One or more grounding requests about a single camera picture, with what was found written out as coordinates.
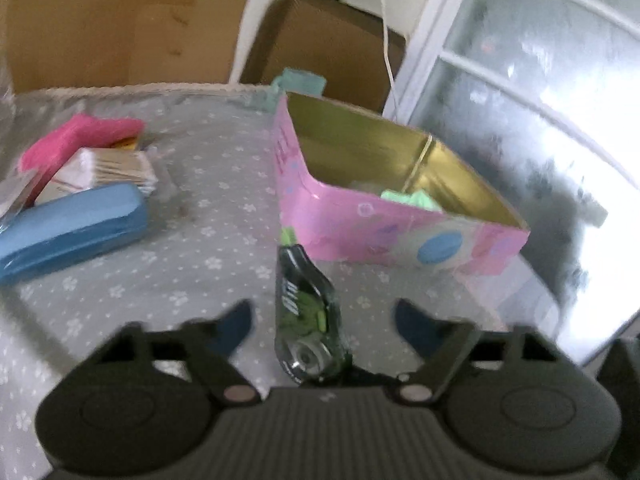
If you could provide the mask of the green correction tape dispenser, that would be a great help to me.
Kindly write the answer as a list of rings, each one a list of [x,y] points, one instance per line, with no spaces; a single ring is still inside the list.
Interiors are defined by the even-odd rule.
[[[322,382],[350,361],[340,303],[302,245],[278,248],[274,350],[293,380]]]

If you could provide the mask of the grey floral tablecloth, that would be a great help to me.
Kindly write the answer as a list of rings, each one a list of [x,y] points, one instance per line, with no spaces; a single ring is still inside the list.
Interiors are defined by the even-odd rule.
[[[274,262],[280,234],[268,115],[247,92],[200,94],[32,92],[1,121],[1,169],[10,172],[35,140],[78,113],[137,117],[170,177],[149,202],[142,240],[118,252],[1,293],[1,474],[38,479],[49,468],[34,416],[60,378],[129,322],[153,330],[214,318],[254,301],[254,330],[236,367],[261,392],[284,386],[274,356]],[[438,318],[469,318],[486,330],[533,325],[553,337],[559,309],[522,259],[498,276],[323,263],[341,301],[355,362],[397,374],[416,357],[390,310],[407,298]]]

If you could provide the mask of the pink gold-lined tin box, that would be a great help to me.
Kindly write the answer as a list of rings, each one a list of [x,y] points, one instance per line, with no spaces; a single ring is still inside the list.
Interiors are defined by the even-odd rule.
[[[497,275],[527,243],[522,217],[436,136],[286,92],[272,137],[281,224],[314,260]]]

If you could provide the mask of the cotton swab pack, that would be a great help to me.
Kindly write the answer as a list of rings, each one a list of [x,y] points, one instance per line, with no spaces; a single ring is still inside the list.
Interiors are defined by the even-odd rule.
[[[130,182],[143,194],[151,194],[157,176],[142,151],[121,148],[81,148],[65,165],[67,177],[81,188],[104,184]]]

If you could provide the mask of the yellow label card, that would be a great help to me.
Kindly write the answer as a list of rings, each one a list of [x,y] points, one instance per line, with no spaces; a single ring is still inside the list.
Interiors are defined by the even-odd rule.
[[[140,138],[138,136],[133,136],[132,138],[122,139],[111,145],[111,148],[115,150],[128,150],[128,151],[137,151],[140,144]]]

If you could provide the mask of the pink fuzzy sock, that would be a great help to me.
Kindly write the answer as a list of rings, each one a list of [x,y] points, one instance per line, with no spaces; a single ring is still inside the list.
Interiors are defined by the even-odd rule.
[[[21,154],[17,170],[35,169],[40,177],[27,203],[31,205],[35,201],[51,178],[81,148],[109,148],[122,141],[137,139],[143,130],[144,121],[137,118],[74,115]]]

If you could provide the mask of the teal cloth roll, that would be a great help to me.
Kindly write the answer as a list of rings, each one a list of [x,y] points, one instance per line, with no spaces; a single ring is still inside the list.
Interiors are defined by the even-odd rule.
[[[306,96],[322,96],[326,88],[326,78],[308,70],[287,67],[271,81],[264,90],[258,91],[250,99],[250,107],[260,112],[273,113],[286,92],[306,94]]]

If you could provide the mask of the white framed glass door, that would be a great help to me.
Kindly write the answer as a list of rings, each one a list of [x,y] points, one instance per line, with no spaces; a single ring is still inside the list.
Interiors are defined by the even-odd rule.
[[[425,0],[387,113],[524,217],[523,256],[589,362],[639,318],[639,0]]]

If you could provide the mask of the brown chair back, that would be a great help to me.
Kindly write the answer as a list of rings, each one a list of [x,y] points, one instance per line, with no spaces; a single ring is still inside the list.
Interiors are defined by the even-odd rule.
[[[326,78],[330,99],[382,112],[390,93],[382,20],[337,0],[272,0],[240,81],[269,84],[286,68]]]

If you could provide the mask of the cardboard panel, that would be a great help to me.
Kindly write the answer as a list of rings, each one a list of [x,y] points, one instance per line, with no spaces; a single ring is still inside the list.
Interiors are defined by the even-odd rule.
[[[226,82],[246,0],[1,0],[14,88]]]

